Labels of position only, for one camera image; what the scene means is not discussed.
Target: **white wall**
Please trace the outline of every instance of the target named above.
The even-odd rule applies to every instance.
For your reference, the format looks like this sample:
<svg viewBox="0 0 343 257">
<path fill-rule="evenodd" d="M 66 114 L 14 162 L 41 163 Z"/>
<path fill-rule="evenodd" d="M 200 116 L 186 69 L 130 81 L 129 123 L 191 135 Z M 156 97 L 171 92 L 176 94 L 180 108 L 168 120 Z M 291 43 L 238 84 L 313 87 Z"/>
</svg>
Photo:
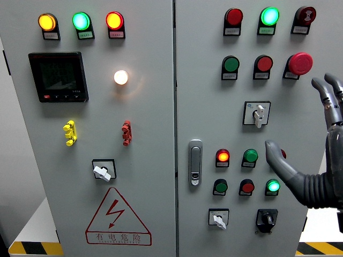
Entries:
<svg viewBox="0 0 343 257">
<path fill-rule="evenodd" d="M 45 192 L 2 50 L 0 39 L 0 233 L 9 247 Z"/>
</svg>

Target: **glowing white light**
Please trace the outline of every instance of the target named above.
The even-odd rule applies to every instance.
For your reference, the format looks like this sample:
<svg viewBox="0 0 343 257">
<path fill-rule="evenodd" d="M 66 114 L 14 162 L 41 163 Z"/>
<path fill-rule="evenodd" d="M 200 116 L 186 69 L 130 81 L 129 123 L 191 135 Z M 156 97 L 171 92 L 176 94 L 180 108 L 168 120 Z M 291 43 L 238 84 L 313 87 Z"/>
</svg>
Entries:
<svg viewBox="0 0 343 257">
<path fill-rule="evenodd" d="M 126 71 L 120 70 L 114 73 L 114 81 L 119 85 L 123 85 L 128 82 L 128 78 L 129 76 Z"/>
</svg>

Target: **yellow indicator light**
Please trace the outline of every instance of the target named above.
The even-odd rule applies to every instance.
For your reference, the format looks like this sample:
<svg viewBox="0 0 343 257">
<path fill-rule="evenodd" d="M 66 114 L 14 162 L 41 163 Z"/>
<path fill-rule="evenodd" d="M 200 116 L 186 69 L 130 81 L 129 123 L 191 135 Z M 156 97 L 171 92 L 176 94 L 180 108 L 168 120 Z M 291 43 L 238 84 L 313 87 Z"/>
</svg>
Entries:
<svg viewBox="0 0 343 257">
<path fill-rule="evenodd" d="M 128 82 L 128 78 L 129 76 L 126 71 L 120 70 L 114 73 L 114 81 L 119 85 L 123 85 Z"/>
<path fill-rule="evenodd" d="M 110 12 L 106 16 L 106 24 L 110 29 L 120 29 L 124 24 L 123 16 L 119 12 Z"/>
<path fill-rule="evenodd" d="M 218 160 L 221 162 L 226 162 L 229 159 L 229 155 L 227 153 L 221 153 L 218 156 Z"/>
<path fill-rule="evenodd" d="M 44 31 L 52 31 L 56 27 L 56 19 L 50 13 L 41 14 L 38 18 L 38 24 Z"/>
</svg>

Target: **illuminated green light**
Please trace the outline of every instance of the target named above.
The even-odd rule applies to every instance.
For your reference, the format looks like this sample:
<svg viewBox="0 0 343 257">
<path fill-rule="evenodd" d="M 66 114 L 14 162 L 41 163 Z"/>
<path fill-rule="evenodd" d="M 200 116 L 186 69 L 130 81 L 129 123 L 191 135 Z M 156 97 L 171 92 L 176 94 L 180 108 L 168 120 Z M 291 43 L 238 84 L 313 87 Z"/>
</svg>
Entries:
<svg viewBox="0 0 343 257">
<path fill-rule="evenodd" d="M 267 7 L 261 14 L 261 21 L 264 25 L 272 26 L 279 20 L 279 10 L 275 7 Z"/>
<path fill-rule="evenodd" d="M 80 31 L 88 29 L 90 23 L 90 18 L 84 12 L 75 13 L 73 16 L 74 27 Z"/>
<path fill-rule="evenodd" d="M 267 182 L 267 188 L 271 192 L 276 192 L 280 189 L 280 183 L 276 179 L 271 179 Z"/>
</svg>

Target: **gray robotic hand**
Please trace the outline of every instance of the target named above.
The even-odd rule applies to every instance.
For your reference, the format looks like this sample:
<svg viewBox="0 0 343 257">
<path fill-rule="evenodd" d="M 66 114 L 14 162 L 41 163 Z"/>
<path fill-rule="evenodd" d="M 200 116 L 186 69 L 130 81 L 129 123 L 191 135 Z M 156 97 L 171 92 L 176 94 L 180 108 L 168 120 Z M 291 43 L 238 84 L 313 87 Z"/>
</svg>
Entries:
<svg viewBox="0 0 343 257">
<path fill-rule="evenodd" d="M 267 163 L 288 186 L 297 200 L 308 208 L 337 208 L 339 230 L 343 233 L 343 82 L 326 73 L 325 81 L 312 79 L 324 106 L 327 126 L 326 172 L 305 175 L 289 165 L 277 143 L 265 142 Z"/>
</svg>

